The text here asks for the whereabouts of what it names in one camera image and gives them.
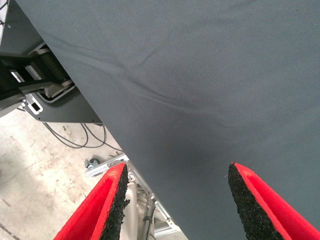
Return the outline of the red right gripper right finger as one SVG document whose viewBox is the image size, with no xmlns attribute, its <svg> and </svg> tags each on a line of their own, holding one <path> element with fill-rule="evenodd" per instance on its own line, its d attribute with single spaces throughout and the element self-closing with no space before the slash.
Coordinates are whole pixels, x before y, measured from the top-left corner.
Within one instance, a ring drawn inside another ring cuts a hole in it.
<svg viewBox="0 0 320 240">
<path fill-rule="evenodd" d="M 228 184 L 248 240 L 318 240 L 320 232 L 248 167 L 233 162 Z"/>
</svg>

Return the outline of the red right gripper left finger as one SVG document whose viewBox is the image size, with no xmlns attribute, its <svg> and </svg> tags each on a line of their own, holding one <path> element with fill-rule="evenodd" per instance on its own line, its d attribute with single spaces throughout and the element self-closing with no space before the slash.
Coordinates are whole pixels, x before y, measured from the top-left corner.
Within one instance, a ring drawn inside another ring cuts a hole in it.
<svg viewBox="0 0 320 240">
<path fill-rule="evenodd" d="M 55 236 L 56 240 L 118 240 L 128 188 L 125 163 L 111 167 Z"/>
</svg>

